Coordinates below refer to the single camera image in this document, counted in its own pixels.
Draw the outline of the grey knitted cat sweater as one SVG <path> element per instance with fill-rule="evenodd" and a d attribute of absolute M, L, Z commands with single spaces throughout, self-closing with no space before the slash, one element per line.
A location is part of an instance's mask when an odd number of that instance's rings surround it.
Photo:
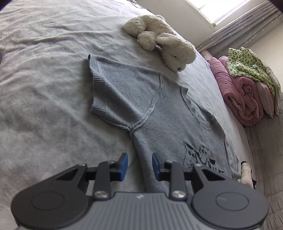
<path fill-rule="evenodd" d="M 152 154 L 183 167 L 197 163 L 239 179 L 238 159 L 220 123 L 182 87 L 150 68 L 89 55 L 92 112 L 127 131 L 141 163 L 145 189 L 165 192 L 152 169 Z"/>

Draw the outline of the grey bed sheet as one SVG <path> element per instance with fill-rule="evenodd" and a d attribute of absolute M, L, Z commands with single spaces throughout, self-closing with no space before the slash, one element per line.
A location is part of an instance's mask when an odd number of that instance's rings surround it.
<path fill-rule="evenodd" d="M 205 59 L 174 73 L 158 50 L 143 50 L 124 32 L 127 20 L 147 13 L 129 1 L 12 1 L 1 11 L 1 229 L 17 227 L 11 201 L 19 191 L 79 163 L 96 166 L 126 152 L 126 178 L 112 189 L 144 191 L 129 135 L 90 111 L 89 54 L 155 69 L 188 88 L 238 160 L 252 164 L 244 128 Z"/>

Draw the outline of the grey quilted blanket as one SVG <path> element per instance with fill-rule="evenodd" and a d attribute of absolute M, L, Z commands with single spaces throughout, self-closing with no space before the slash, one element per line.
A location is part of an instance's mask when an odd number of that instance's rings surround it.
<path fill-rule="evenodd" d="M 264 115 L 254 126 L 245 128 L 253 160 L 256 188 L 269 202 L 264 229 L 282 229 L 282 95 L 279 114 Z"/>

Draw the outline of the pink folded quilt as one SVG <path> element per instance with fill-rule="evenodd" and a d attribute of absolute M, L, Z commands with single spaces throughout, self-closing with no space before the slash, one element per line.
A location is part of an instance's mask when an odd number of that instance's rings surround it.
<path fill-rule="evenodd" d="M 263 117 L 263 107 L 255 82 L 248 77 L 231 77 L 225 66 L 227 58 L 209 60 L 221 95 L 237 120 L 244 126 L 254 126 Z"/>

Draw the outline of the grey pillow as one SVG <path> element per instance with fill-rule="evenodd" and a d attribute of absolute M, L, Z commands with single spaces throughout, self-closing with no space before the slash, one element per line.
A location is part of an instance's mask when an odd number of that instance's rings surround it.
<path fill-rule="evenodd" d="M 265 72 L 267 73 L 273 84 L 274 95 L 272 96 L 270 89 L 265 83 L 261 81 L 256 82 L 256 86 L 264 111 L 267 113 L 267 115 L 270 116 L 270 118 L 273 118 L 274 115 L 279 115 L 281 101 L 281 85 L 272 69 L 265 63 L 263 63 L 263 65 L 265 68 Z"/>

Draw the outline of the green patterned cloth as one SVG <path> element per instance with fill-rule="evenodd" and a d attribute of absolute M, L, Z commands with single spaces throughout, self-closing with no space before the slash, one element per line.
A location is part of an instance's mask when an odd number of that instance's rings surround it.
<path fill-rule="evenodd" d="M 253 81 L 261 81 L 274 95 L 273 84 L 265 72 L 263 62 L 252 50 L 244 47 L 229 48 L 227 57 L 227 69 L 231 77 L 248 77 Z"/>

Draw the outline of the white plush dog toy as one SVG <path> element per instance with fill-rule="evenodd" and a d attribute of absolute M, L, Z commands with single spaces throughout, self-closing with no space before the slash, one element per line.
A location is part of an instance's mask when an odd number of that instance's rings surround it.
<path fill-rule="evenodd" d="M 123 29 L 137 38 L 137 43 L 146 51 L 159 46 L 164 64 L 173 72 L 183 71 L 196 59 L 194 45 L 182 38 L 160 15 L 134 17 L 124 24 Z"/>

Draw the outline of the grey curtain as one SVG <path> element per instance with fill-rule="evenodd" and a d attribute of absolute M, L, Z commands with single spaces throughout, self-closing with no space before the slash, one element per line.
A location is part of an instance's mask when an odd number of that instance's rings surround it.
<path fill-rule="evenodd" d="M 214 57 L 226 56 L 229 48 L 247 48 L 282 21 L 282 12 L 269 1 L 264 1 L 211 34 L 197 46 Z"/>

